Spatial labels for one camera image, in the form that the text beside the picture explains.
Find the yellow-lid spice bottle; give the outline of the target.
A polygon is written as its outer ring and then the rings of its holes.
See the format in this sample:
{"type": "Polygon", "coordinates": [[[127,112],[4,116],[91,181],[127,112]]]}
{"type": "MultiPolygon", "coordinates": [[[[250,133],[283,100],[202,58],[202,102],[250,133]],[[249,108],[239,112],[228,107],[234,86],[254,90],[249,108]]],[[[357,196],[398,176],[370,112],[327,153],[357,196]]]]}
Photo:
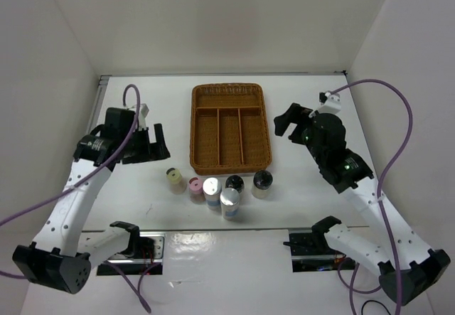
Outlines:
{"type": "Polygon", "coordinates": [[[178,195],[185,192],[187,183],[177,168],[169,168],[166,171],[166,178],[168,181],[169,189],[173,194],[178,195]]]}

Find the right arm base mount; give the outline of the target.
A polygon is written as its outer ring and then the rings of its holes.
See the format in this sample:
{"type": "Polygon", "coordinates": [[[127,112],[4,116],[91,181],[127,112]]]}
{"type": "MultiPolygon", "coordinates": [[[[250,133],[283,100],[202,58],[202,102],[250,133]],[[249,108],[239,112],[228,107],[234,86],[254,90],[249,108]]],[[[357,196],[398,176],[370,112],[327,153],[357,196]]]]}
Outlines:
{"type": "Polygon", "coordinates": [[[290,230],[283,242],[289,248],[293,272],[325,272],[337,270],[346,256],[322,243],[310,229],[290,230]]]}

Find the black-lid dark spice bottle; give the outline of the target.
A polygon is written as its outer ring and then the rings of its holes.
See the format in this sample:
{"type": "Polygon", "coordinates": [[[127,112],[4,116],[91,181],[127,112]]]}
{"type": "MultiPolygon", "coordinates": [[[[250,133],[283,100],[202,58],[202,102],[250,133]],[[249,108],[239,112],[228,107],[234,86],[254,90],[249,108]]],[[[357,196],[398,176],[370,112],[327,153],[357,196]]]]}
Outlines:
{"type": "Polygon", "coordinates": [[[226,179],[225,188],[233,188],[241,194],[245,189],[245,182],[241,176],[231,175],[226,179]]]}

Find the silver-lid blue-label bottle front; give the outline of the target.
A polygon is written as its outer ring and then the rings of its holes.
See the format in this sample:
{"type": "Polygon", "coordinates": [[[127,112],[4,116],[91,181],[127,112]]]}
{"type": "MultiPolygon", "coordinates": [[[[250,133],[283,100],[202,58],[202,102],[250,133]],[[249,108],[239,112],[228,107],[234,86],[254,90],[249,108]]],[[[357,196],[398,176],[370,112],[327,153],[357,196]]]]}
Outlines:
{"type": "Polygon", "coordinates": [[[237,215],[240,204],[240,194],[234,188],[225,188],[220,194],[222,216],[230,220],[237,215]]]}

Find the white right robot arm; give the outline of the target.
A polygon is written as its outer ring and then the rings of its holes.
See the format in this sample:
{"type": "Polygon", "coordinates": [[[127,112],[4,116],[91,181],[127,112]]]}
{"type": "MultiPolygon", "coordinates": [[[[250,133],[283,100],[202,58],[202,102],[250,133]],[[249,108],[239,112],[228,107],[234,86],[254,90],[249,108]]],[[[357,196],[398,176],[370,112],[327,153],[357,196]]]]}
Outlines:
{"type": "Polygon", "coordinates": [[[435,284],[449,266],[449,256],[423,241],[388,197],[378,194],[373,171],[347,147],[341,119],[293,103],[274,118],[274,133],[282,136],[290,124],[296,127],[289,140],[309,150],[324,180],[360,213],[378,239],[371,243],[328,216],[312,227],[312,247],[320,253],[333,249],[346,254],[373,273],[384,293],[402,306],[435,284]]]}

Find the silver-lid blue-label bottle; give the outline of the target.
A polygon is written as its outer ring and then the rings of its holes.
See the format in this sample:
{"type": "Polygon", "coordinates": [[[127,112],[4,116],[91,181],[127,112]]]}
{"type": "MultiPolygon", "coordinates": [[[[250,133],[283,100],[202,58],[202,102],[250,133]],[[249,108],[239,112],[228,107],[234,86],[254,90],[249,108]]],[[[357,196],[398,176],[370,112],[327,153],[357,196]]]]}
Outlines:
{"type": "Polygon", "coordinates": [[[216,177],[210,177],[203,182],[205,202],[209,209],[217,210],[220,207],[222,184],[216,177]]]}
{"type": "Polygon", "coordinates": [[[240,204],[240,194],[234,188],[225,188],[220,194],[222,216],[230,220],[237,215],[240,204]]]}

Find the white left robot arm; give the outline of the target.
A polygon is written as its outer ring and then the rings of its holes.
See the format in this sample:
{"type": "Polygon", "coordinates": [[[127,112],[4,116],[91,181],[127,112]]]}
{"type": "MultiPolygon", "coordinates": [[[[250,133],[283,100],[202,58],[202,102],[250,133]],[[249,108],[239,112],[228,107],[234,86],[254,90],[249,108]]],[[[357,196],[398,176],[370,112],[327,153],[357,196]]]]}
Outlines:
{"type": "Polygon", "coordinates": [[[116,164],[138,164],[170,157],[161,124],[154,125],[156,142],[149,139],[145,104],[129,109],[110,107],[103,124],[78,143],[66,194],[56,202],[45,225],[30,245],[19,245],[12,260],[31,283],[78,293],[90,271],[114,255],[151,258],[155,242],[140,234],[139,226],[111,223],[99,237],[80,243],[82,228],[116,164]]]}

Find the pink-lid spice bottle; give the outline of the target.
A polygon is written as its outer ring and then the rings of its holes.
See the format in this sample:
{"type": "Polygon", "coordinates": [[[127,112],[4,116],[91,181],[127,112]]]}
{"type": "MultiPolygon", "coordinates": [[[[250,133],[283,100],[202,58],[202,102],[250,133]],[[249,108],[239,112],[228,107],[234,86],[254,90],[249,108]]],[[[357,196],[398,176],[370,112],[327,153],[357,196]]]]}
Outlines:
{"type": "Polygon", "coordinates": [[[203,181],[198,177],[190,178],[188,181],[190,200],[193,203],[204,203],[203,181]]]}

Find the black-lid white salt bottle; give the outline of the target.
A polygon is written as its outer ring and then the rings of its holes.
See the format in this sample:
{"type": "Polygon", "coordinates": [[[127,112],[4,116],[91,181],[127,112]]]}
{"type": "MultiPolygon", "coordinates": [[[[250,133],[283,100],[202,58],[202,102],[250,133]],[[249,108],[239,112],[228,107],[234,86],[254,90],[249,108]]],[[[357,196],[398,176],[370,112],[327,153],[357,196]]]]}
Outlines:
{"type": "Polygon", "coordinates": [[[273,183],[273,175],[267,170],[260,170],[255,173],[252,180],[252,195],[258,199],[268,196],[273,183]]]}

